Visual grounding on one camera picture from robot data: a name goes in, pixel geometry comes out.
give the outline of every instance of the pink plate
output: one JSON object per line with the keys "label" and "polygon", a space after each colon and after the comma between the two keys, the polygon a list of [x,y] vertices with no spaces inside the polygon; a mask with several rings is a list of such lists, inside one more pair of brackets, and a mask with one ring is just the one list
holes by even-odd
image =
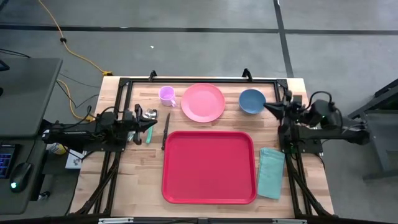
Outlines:
{"label": "pink plate", "polygon": [[206,123],[214,121],[223,114],[225,99],[223,93],[214,85],[197,83],[185,91],[181,107],[190,119]]}

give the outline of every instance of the yellow cable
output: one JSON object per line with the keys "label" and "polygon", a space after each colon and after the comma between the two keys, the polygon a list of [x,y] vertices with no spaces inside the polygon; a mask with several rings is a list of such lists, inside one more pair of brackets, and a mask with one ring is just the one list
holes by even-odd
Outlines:
{"label": "yellow cable", "polygon": [[[67,93],[68,93],[68,96],[69,96],[69,107],[70,107],[70,111],[72,112],[73,116],[74,116],[75,118],[78,118],[78,119],[83,119],[81,116],[78,116],[78,115],[75,114],[75,112],[73,111],[73,108],[72,108],[72,100],[71,100],[72,97],[70,96],[70,92],[69,92],[68,85],[67,85],[65,82],[63,82],[62,80],[57,80],[57,81],[60,82],[62,85],[64,85],[65,88],[67,89]],[[91,115],[88,115],[88,117],[86,118],[86,120],[92,121],[92,120],[93,120],[93,117],[92,117]]]}
{"label": "yellow cable", "polygon": [[[60,34],[61,34],[61,37],[64,39],[62,30],[61,30],[60,26],[58,25],[58,22],[57,22],[57,21],[55,20],[55,18],[53,17],[53,15],[52,15],[52,13],[50,12],[50,10],[47,9],[47,7],[45,7],[44,3],[43,3],[41,0],[38,0],[38,1],[39,1],[39,3],[43,6],[43,8],[48,12],[48,14],[50,15],[51,19],[54,21],[55,25],[57,26],[58,31],[59,31]],[[68,45],[67,45],[66,41],[63,41],[62,43],[63,43],[63,45],[65,46],[65,48],[67,49],[67,51],[68,51],[69,53],[71,53],[72,55],[74,55],[74,56],[76,56],[76,57],[78,57],[78,58],[80,58],[80,59],[82,59],[82,60],[85,60],[86,62],[88,62],[88,63],[90,63],[90,64],[92,64],[92,65],[93,65],[94,67],[96,67],[104,76],[105,76],[105,75],[112,75],[112,72],[102,70],[102,69],[101,69],[98,65],[96,65],[93,61],[91,61],[91,60],[89,60],[89,59],[87,59],[87,58],[85,58],[85,57],[83,57],[83,56],[81,56],[81,55],[78,55],[78,54],[76,54],[75,52],[71,51],[71,50],[68,48]]]}

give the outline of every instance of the green handle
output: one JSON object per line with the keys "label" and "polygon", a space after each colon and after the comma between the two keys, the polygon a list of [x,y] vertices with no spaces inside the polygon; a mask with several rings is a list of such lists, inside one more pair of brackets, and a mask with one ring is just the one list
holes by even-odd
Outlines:
{"label": "green handle", "polygon": [[149,129],[148,129],[148,135],[147,135],[147,141],[146,141],[146,143],[147,144],[149,144],[150,143],[150,139],[152,138],[152,130],[153,130],[153,126],[152,127],[150,127]]}

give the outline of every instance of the teal napkin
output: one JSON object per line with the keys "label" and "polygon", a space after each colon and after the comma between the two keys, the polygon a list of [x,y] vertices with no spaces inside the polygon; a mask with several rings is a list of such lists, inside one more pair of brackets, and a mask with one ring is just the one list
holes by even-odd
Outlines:
{"label": "teal napkin", "polygon": [[267,148],[260,150],[258,195],[279,199],[282,190],[284,163],[284,153]]}

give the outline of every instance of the red tray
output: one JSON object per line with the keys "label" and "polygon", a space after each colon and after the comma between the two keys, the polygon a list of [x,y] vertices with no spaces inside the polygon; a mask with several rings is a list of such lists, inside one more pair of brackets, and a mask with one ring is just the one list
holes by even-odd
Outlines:
{"label": "red tray", "polygon": [[170,203],[249,204],[257,196],[253,141],[237,131],[176,131],[165,145]]}

